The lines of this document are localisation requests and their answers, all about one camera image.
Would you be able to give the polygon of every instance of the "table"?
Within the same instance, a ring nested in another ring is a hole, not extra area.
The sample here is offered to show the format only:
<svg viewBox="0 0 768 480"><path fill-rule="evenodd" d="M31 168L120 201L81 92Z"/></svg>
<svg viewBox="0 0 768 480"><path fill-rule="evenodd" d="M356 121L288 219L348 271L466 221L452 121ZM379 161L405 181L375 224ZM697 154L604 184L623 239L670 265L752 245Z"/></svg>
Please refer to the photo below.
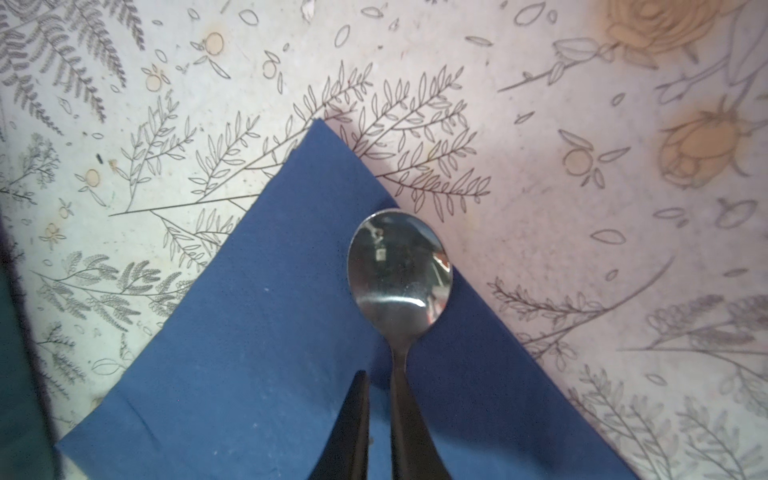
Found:
<svg viewBox="0 0 768 480"><path fill-rule="evenodd" d="M766 478L767 29L761 0L0 1L56 435L323 118L642 478Z"/></svg>

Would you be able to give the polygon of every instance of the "blue napkin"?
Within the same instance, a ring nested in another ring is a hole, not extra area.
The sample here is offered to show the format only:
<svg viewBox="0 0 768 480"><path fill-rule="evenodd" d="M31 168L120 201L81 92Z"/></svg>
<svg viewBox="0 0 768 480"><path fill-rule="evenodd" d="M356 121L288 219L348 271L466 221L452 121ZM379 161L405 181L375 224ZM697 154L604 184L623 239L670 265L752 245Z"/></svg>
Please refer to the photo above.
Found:
<svg viewBox="0 0 768 480"><path fill-rule="evenodd" d="M369 478L391 478L389 349L349 294L358 224L395 201L316 121L165 328L58 447L91 480L304 480L358 369ZM635 479L458 272L409 378L453 478Z"/></svg>

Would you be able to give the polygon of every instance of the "white tablecloth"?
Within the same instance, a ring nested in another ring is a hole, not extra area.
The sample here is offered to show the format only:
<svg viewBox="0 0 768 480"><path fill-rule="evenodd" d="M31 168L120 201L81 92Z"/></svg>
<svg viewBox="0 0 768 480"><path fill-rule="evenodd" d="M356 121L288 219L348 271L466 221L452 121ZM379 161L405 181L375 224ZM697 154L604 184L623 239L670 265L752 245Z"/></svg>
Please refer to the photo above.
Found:
<svg viewBox="0 0 768 480"><path fill-rule="evenodd" d="M639 475L768 478L767 28L763 0L0 0L56 434L325 118Z"/></svg>

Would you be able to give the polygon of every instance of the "spoon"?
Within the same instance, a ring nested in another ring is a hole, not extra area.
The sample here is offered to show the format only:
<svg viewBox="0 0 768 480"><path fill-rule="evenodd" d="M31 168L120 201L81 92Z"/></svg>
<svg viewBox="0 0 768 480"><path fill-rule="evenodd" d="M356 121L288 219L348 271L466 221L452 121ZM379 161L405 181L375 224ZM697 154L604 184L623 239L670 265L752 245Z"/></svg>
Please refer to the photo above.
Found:
<svg viewBox="0 0 768 480"><path fill-rule="evenodd" d="M398 209L366 218L349 245L349 287L362 314L392 350L392 478L451 478L411 393L406 360L411 345L448 302L453 268L429 226Z"/></svg>

